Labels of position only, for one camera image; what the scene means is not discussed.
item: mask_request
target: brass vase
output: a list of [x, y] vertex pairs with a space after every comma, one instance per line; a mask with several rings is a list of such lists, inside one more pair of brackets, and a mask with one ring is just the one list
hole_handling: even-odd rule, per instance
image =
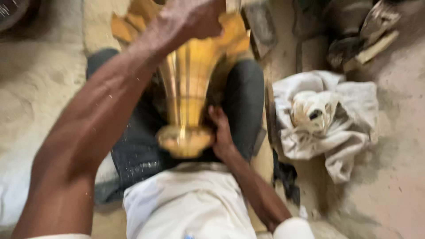
[[[113, 16], [112, 31], [116, 38], [131, 38], [123, 30], [129, 24], [143, 31], [160, 10], [152, 0], [134, 0], [125, 18]], [[249, 47], [249, 36], [238, 13], [219, 17], [224, 33], [220, 37], [203, 40], [190, 39], [171, 52], [160, 65], [167, 95], [167, 120], [156, 137], [159, 145], [175, 158], [194, 158], [214, 140], [211, 129], [202, 126], [202, 112], [211, 74], [221, 57], [237, 54]]]

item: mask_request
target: dust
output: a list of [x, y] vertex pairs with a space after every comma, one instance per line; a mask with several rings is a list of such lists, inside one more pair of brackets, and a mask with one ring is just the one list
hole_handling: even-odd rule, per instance
[[373, 218], [360, 213], [355, 204], [346, 202], [329, 215], [329, 222], [350, 239], [377, 239], [375, 228], [381, 226]]
[[351, 174], [353, 184], [371, 184], [380, 169], [390, 168], [399, 151], [399, 138], [379, 137], [378, 144], [356, 157], [358, 165]]
[[423, 68], [423, 69], [421, 70], [421, 73], [419, 74], [418, 79], [419, 79], [419, 80], [422, 80], [422, 81], [424, 81], [424, 80], [425, 80], [425, 68]]
[[394, 126], [397, 118], [400, 116], [400, 101], [412, 98], [411, 95], [378, 87], [377, 98], [379, 110], [385, 112]]

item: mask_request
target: dark trousers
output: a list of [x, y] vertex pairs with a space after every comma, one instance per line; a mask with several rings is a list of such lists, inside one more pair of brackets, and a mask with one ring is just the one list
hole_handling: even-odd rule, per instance
[[[118, 51], [115, 49], [104, 49], [90, 56], [87, 79], [116, 54]], [[264, 78], [261, 67], [254, 60], [238, 62], [229, 73], [222, 107], [229, 118], [233, 142], [248, 161], [261, 128], [263, 102]], [[143, 94], [124, 133], [111, 150], [121, 190], [181, 162], [219, 161], [210, 148], [197, 159], [173, 159], [159, 147], [155, 138], [158, 130], [166, 124], [153, 106], [152, 98]]]

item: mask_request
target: left hand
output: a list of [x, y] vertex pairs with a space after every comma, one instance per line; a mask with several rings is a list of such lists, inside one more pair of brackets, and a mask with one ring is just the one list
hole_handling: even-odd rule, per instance
[[187, 39], [204, 39], [221, 35], [218, 17], [224, 12], [225, 0], [169, 0], [160, 16], [176, 22]]
[[226, 160], [231, 158], [229, 154], [237, 152], [237, 148], [232, 140], [230, 134], [230, 126], [227, 115], [221, 107], [214, 107], [212, 105], [208, 108], [211, 120], [217, 126], [216, 142], [213, 144], [212, 150], [214, 154], [226, 164]]

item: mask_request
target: person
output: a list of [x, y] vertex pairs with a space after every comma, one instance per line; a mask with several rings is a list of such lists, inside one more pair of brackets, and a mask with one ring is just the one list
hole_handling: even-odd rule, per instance
[[[122, 135], [152, 74], [190, 38], [219, 36], [218, 16], [225, 9], [224, 0], [170, 0], [127, 51], [112, 54], [106, 62], [89, 61], [94, 73], [35, 156], [28, 199], [12, 238], [90, 238], [97, 169]], [[243, 125], [246, 120], [238, 117], [252, 110], [258, 115], [259, 107], [238, 110], [238, 104], [249, 98], [247, 87], [259, 88], [248, 83], [253, 81], [250, 76], [258, 76], [251, 67], [258, 68], [251, 61], [242, 62], [229, 74], [228, 81], [248, 80], [237, 89], [228, 82], [226, 112], [221, 107], [208, 109], [217, 126], [212, 152], [222, 163], [182, 163], [127, 188], [123, 205], [128, 238], [256, 238], [245, 199], [274, 238], [314, 238], [308, 223], [291, 217], [246, 159], [253, 143], [244, 141], [243, 131], [249, 130]], [[264, 87], [259, 77], [254, 82]], [[262, 112], [262, 100], [256, 105]]]

